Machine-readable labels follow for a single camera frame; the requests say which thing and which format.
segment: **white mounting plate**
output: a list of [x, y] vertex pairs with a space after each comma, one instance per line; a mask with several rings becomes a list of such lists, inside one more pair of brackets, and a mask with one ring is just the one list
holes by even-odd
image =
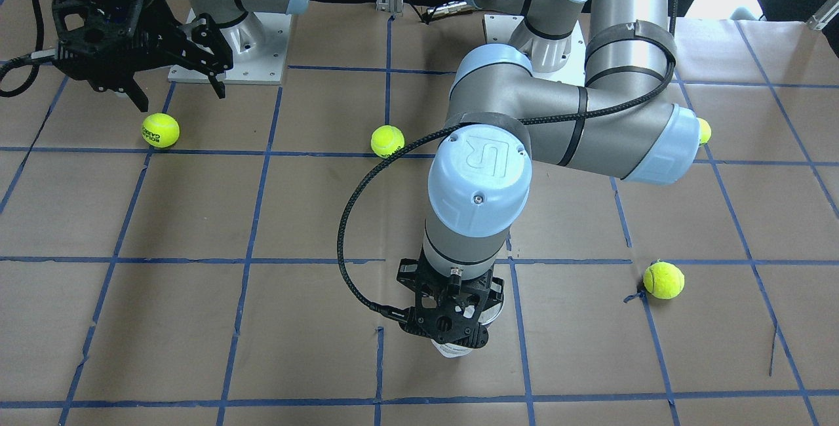
[[[513, 31], [524, 19], [523, 16], [509, 16], [509, 14], [485, 14], [483, 16], [483, 31], [486, 34], [486, 43], [507, 44]], [[585, 41], [582, 37], [582, 29], [579, 28], [579, 21], [572, 32], [572, 51], [568, 55], [568, 61], [554, 73], [534, 73], [534, 77], [551, 80], [553, 82], [568, 83], [569, 85], [585, 85]]]
[[[291, 33], [291, 14], [257, 13], [257, 18], [265, 27], [265, 37], [269, 38], [260, 48], [233, 53], [233, 68], [225, 76], [219, 76], [223, 83], [244, 83], [244, 85], [279, 85], [285, 71], [288, 53], [288, 37]], [[195, 14], [189, 11], [187, 22]], [[173, 66], [168, 71], [170, 82], [209, 83], [207, 77], [197, 71], [180, 66]]]

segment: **blue grid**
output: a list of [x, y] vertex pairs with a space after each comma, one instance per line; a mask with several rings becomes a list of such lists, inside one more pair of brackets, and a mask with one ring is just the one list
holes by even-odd
[[[410, 70], [410, 69], [395, 69], [392, 68], [391, 64], [391, 52], [392, 52], [392, 23], [393, 17], [390, 17], [389, 21], [387, 21], [387, 63], [386, 68], [342, 68], [342, 67], [314, 67], [314, 66], [297, 66], [293, 65], [290, 66], [290, 69], [308, 69], [308, 70], [336, 70], [336, 71], [375, 71], [376, 73], [385, 73], [385, 80], [386, 80], [386, 97], [385, 97], [385, 110], [384, 110], [384, 121], [385, 123], [389, 122], [390, 118], [390, 78], [391, 75], [394, 73], [405, 73], [405, 74], [431, 74], [431, 75], [446, 75], [446, 74], [453, 74], [453, 71], [419, 71], [419, 70]], [[794, 134], [795, 139], [799, 143], [800, 149], [804, 156], [803, 161], [717, 161], [714, 159], [713, 154], [711, 153], [710, 146], [705, 146], [705, 151], [707, 151], [708, 159], [698, 159], [695, 161], [697, 164], [701, 165], [710, 165], [713, 169], [716, 179], [718, 181], [719, 187], [721, 189], [722, 195], [726, 200], [726, 205], [728, 206], [728, 210], [731, 214], [732, 221], [734, 222], [735, 227], [737, 228], [738, 235], [741, 239], [743, 244], [743, 250], [745, 252], [746, 258], [745, 259], [737, 259], [737, 260], [671, 260], [676, 264], [681, 265], [748, 265], [752, 268], [752, 272], [755, 276], [755, 281], [758, 284], [758, 287], [761, 291], [761, 295], [764, 299], [764, 303], [766, 304], [768, 313], [773, 321], [773, 323], [777, 326], [778, 320], [775, 316], [772, 304], [768, 295], [766, 294], [763, 281], [761, 279], [760, 273], [758, 268], [761, 265], [835, 265], [835, 267], [839, 267], [839, 261], [807, 261], [807, 260], [785, 260], [785, 261], [776, 261], [776, 260], [756, 260], [752, 258], [751, 252], [749, 250], [749, 244], [747, 244], [746, 238], [743, 234], [743, 230], [740, 227], [739, 220], [737, 219], [737, 214], [734, 212], [734, 208], [731, 204], [730, 199], [728, 198], [728, 191], [726, 191], [726, 187], [724, 182], [722, 181], [722, 176], [719, 173], [718, 167], [721, 165], [763, 165], [763, 166], [809, 166], [817, 180], [820, 182], [822, 191], [825, 194], [828, 202], [830, 203], [831, 207], [833, 207], [834, 211], [836, 211], [836, 204], [830, 195], [827, 187], [824, 185], [824, 182], [821, 179], [821, 175], [819, 174], [818, 167], [820, 166], [839, 166], [839, 163], [819, 163], [819, 161], [813, 161], [810, 158], [809, 153], [806, 151], [803, 142], [801, 142], [800, 137], [798, 136], [797, 132], [795, 131], [792, 122], [789, 120], [789, 116], [787, 115], [783, 104], [780, 102], [778, 95], [775, 91], [776, 88], [839, 88], [839, 85], [789, 85], [788, 83], [771, 83], [768, 79], [768, 75], [765, 73], [764, 68], [759, 62], [757, 55], [754, 53], [754, 50], [749, 43], [749, 39], [746, 38], [746, 35], [743, 33], [743, 30], [740, 29], [739, 25], [737, 25], [740, 34], [746, 43], [747, 47], [749, 48], [749, 52], [752, 54], [752, 58], [758, 65], [758, 68], [763, 74], [765, 83], [727, 83], [727, 82], [709, 82], [709, 81], [683, 81], [680, 77], [676, 77], [673, 81], [677, 83], [683, 94], [684, 98], [686, 99], [687, 103], [690, 106], [690, 97], [686, 92], [686, 88], [684, 85], [731, 85], [731, 86], [743, 86], [743, 87], [768, 87], [772, 91], [773, 97], [776, 99], [779, 109], [781, 113], [784, 115], [787, 124], [789, 125], [790, 130]], [[67, 82], [67, 79], [63, 80], [61, 85], [59, 86], [58, 90], [55, 92], [55, 97], [53, 103], [50, 106], [50, 109], [47, 112], [46, 119], [49, 118], [52, 109], [54, 109], [55, 104], [59, 100], [61, 92], [64, 89], [64, 86]], [[170, 86], [170, 91], [168, 92], [168, 96], [166, 98], [164, 112], [168, 109], [168, 105], [170, 104], [172, 94], [176, 89], [176, 85]], [[781, 343], [782, 348], [784, 349], [785, 355], [787, 357], [789, 366], [794, 373], [795, 380], [798, 384], [797, 390], [754, 390], [754, 391], [686, 391], [686, 393], [674, 393], [671, 389], [671, 385], [669, 385], [669, 375], [667, 372], [666, 360], [665, 355], [663, 355], [663, 351], [659, 341], [659, 334], [655, 327], [654, 322], [654, 313], [650, 309], [650, 304], [647, 303], [646, 300], [642, 301], [644, 303], [644, 312], [648, 321], [648, 327], [650, 327], [650, 334], [653, 339], [653, 343], [656, 349], [656, 354], [659, 359], [659, 366], [661, 369], [663, 383], [665, 384], [665, 392], [664, 393], [629, 393], [629, 394], [590, 394], [590, 395], [534, 395], [532, 391], [532, 387], [530, 385], [530, 366], [528, 365], [528, 355], [527, 355], [527, 341], [524, 332], [524, 319], [522, 319], [522, 310], [521, 310], [521, 303], [520, 303], [520, 294], [518, 288], [518, 275], [516, 272], [517, 265], [531, 265], [531, 264], [547, 264], [547, 265], [587, 265], [587, 264], [597, 264], [597, 265], [629, 265], [633, 264], [632, 260], [626, 259], [586, 259], [586, 260], [575, 260], [575, 259], [520, 259], [520, 258], [513, 258], [510, 256], [507, 259], [498, 260], [498, 264], [509, 264], [511, 274], [512, 274], [512, 286], [513, 286], [513, 301], [515, 301], [515, 309], [516, 309], [516, 322], [518, 327], [518, 340], [519, 340], [519, 349], [521, 354], [521, 363], [522, 363], [522, 375], [524, 375], [524, 395], [513, 395], [513, 396], [500, 396], [500, 397], [405, 397], [405, 398], [397, 398], [397, 399], [390, 399], [384, 400], [383, 399], [383, 352], [384, 352], [384, 336], [385, 336], [385, 328], [378, 328], [377, 333], [377, 366], [376, 366], [376, 390], [373, 397], [366, 397], [366, 398], [303, 398], [303, 399], [281, 399], [281, 398], [257, 398], [257, 399], [240, 399], [240, 400], [230, 400], [228, 399], [228, 393], [231, 383], [231, 378], [233, 378], [234, 374], [234, 363], [236, 358], [237, 352], [237, 342], [239, 342], [239, 330], [242, 324], [242, 317], [243, 317], [243, 309], [244, 303], [246, 303], [246, 292], [248, 291], [248, 280], [249, 280], [249, 271], [250, 267], [254, 264], [302, 264], [302, 265], [335, 265], [336, 261], [333, 259], [307, 259], [307, 258], [256, 258], [252, 256], [252, 252], [254, 251], [254, 242], [256, 240], [257, 229], [258, 229], [258, 221], [260, 220], [260, 211], [262, 205], [262, 198], [264, 193], [265, 181], [267, 177], [267, 170], [269, 170], [270, 160], [271, 157], [354, 157], [354, 158], [369, 158], [374, 157], [372, 153], [350, 153], [350, 152], [285, 152], [285, 151], [273, 151], [273, 136], [275, 135], [276, 126], [279, 119], [279, 106], [281, 105], [281, 98], [282, 98], [282, 89], [279, 89], [277, 101], [275, 104], [275, 111], [273, 112], [273, 120], [271, 126], [271, 132], [269, 134], [269, 142], [266, 145], [265, 151], [236, 151], [236, 150], [221, 150], [221, 151], [206, 151], [206, 150], [168, 150], [168, 151], [161, 151], [156, 150], [153, 148], [149, 149], [109, 149], [109, 148], [55, 148], [55, 147], [38, 147], [34, 146], [31, 148], [32, 152], [94, 152], [94, 153], [137, 153], [137, 154], [145, 154], [145, 167], [143, 170], [140, 171], [138, 176], [138, 181], [135, 186], [134, 194], [132, 194], [132, 198], [130, 204], [128, 206], [128, 210], [126, 211], [125, 218], [123, 220], [123, 226], [120, 231], [119, 237], [117, 239], [117, 244], [114, 248], [113, 253], [111, 256], [102, 256], [102, 257], [66, 257], [66, 256], [7, 256], [7, 255], [0, 255], [0, 261], [18, 261], [18, 262], [42, 262], [42, 261], [56, 261], [56, 262], [65, 262], [65, 263], [86, 263], [86, 262], [100, 262], [100, 263], [108, 263], [108, 271], [105, 277], [105, 281], [102, 284], [102, 289], [97, 300], [96, 310], [93, 316], [93, 324], [89, 328], [87, 332], [87, 336], [84, 342], [84, 346], [82, 348], [82, 352], [84, 354], [84, 361], [78, 365], [75, 370], [75, 375], [73, 376], [73, 380], [71, 382], [71, 386], [69, 386], [69, 390], [67, 393], [67, 397], [64, 401], [44, 401], [44, 402], [29, 402], [29, 401], [22, 401], [22, 402], [3, 402], [0, 401], [0, 408], [60, 408], [61, 409], [61, 416], [60, 416], [60, 423], [65, 423], [67, 415], [72, 408], [216, 408], [218, 409], [218, 420], [216, 424], [221, 426], [224, 423], [225, 417], [225, 409], [233, 408], [233, 407], [267, 407], [267, 406], [323, 406], [323, 407], [340, 407], [340, 406], [371, 406], [374, 407], [374, 424], [375, 426], [380, 426], [381, 424], [381, 405], [408, 405], [408, 404], [452, 404], [452, 403], [495, 403], [495, 402], [515, 402], [515, 403], [525, 403], [528, 409], [528, 424], [534, 426], [537, 424], [537, 417], [536, 413], [534, 413], [534, 405], [539, 402], [627, 402], [627, 401], [639, 401], [639, 400], [665, 400], [671, 406], [671, 414], [673, 417], [674, 425], [678, 426], [679, 416], [676, 408], [676, 402], [681, 399], [698, 399], [698, 398], [743, 398], [743, 397], [801, 397], [804, 402], [806, 403], [806, 408], [810, 415], [810, 419], [814, 425], [818, 425], [818, 420], [815, 417], [815, 413], [813, 411], [812, 405], [810, 403], [810, 397], [837, 397], [839, 396], [839, 390], [808, 390], [806, 389], [803, 381], [801, 381], [800, 373], [796, 367], [794, 362], [793, 355], [791, 351], [789, 351], [789, 346], [787, 345], [786, 339], [784, 337], [783, 331], [778, 326], [778, 333], [779, 333], [779, 340]], [[0, 146], [0, 151], [29, 151], [29, 148], [24, 147], [13, 147], [13, 146]], [[128, 229], [128, 224], [131, 220], [132, 214], [134, 213], [134, 207], [136, 206], [138, 196], [140, 190], [143, 186], [144, 178], [147, 172], [147, 166], [149, 166], [151, 162], [151, 157], [155, 154], [207, 154], [207, 155], [263, 155], [263, 171], [260, 177], [260, 186], [258, 186], [258, 194], [256, 199], [256, 204], [254, 208], [254, 219], [252, 219], [252, 228], [251, 234], [248, 241], [248, 250], [246, 251], [246, 256], [244, 258], [233, 258], [233, 259], [185, 259], [185, 258], [124, 258], [120, 257], [120, 249], [122, 247], [123, 239], [125, 233]], [[427, 159], [434, 157], [433, 154], [420, 154], [420, 155], [409, 155], [410, 158], [420, 158], [420, 159]], [[20, 178], [21, 174], [24, 171], [25, 167], [25, 160], [19, 166], [18, 172], [16, 172], [15, 177], [13, 178], [12, 183], [9, 185], [9, 188], [3, 193], [3, 202], [0, 204], [0, 213], [6, 203], [9, 201], [9, 198], [14, 190], [16, 182]], [[620, 194], [617, 188], [617, 182], [615, 179], [610, 179], [612, 190], [614, 190], [615, 194], [615, 204], [618, 216], [621, 220], [621, 226], [623, 227], [624, 236], [626, 238], [627, 246], [632, 246], [632, 240], [629, 233], [630, 225], [627, 222], [626, 215], [623, 211], [623, 205], [621, 204]], [[507, 240], [507, 249], [511, 249], [510, 240]], [[366, 264], [371, 261], [383, 261], [382, 259], [352, 259], [348, 260], [348, 262], [354, 264]], [[181, 402], [138, 402], [138, 401], [119, 401], [119, 402], [105, 402], [105, 401], [77, 401], [74, 399], [75, 396], [75, 388], [78, 386], [78, 383], [81, 379], [81, 375], [84, 370], [85, 361], [87, 360], [87, 353], [90, 349], [90, 344], [92, 343], [95, 331], [96, 331], [96, 321], [98, 321], [99, 316], [102, 312], [102, 306], [105, 300], [105, 296], [107, 295], [108, 286], [111, 280], [111, 276], [113, 276], [114, 268], [117, 264], [120, 263], [138, 263], [138, 264], [160, 264], [160, 263], [168, 263], [168, 264], [187, 264], [187, 263], [194, 263], [194, 262], [201, 262], [207, 264], [242, 264], [243, 265], [243, 279], [242, 279], [242, 292], [239, 298], [239, 304], [237, 304], [237, 312], [234, 316], [234, 334], [231, 337], [231, 347], [228, 354], [227, 360], [227, 369], [225, 369], [225, 380], [223, 389], [221, 392], [221, 396], [219, 399], [195, 399], [195, 400], [188, 400], [188, 401], [181, 401]]]

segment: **brown floor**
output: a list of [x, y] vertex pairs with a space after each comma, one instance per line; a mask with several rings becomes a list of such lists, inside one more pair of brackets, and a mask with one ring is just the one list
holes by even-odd
[[[0, 5], [2, 59], [32, 47], [28, 2]], [[334, 241], [369, 134], [442, 125], [481, 20], [312, 4], [282, 88], [139, 73], [168, 151], [52, 67], [0, 100], [0, 424], [839, 425], [839, 60], [800, 24], [680, 20], [668, 93], [714, 136], [677, 184], [536, 164], [485, 348], [446, 360], [354, 300]], [[374, 300], [411, 300], [432, 151], [354, 211]], [[659, 258], [683, 294], [624, 304]]]

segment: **yellow tennis ball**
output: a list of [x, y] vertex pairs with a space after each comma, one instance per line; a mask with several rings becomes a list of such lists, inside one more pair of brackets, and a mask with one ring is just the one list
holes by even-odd
[[669, 262], [655, 262], [644, 271], [644, 288], [656, 298], [670, 300], [684, 288], [684, 274]]
[[169, 147], [178, 140], [178, 122], [164, 113], [154, 113], [143, 120], [143, 139], [155, 147]]
[[390, 154], [404, 146], [405, 136], [402, 136], [402, 131], [395, 126], [380, 126], [370, 136], [370, 148], [378, 157], [383, 159], [390, 157]]
[[699, 119], [699, 145], [707, 144], [711, 140], [711, 125], [702, 118]]

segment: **gray strap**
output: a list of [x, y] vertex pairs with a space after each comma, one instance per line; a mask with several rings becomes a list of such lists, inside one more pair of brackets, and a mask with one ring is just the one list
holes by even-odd
[[597, 33], [585, 47], [585, 63], [588, 64], [588, 59], [600, 48], [618, 41], [647, 41], [647, 43], [655, 44], [669, 60], [675, 62], [676, 41], [673, 35], [656, 23], [637, 20], [635, 23], [610, 26]]

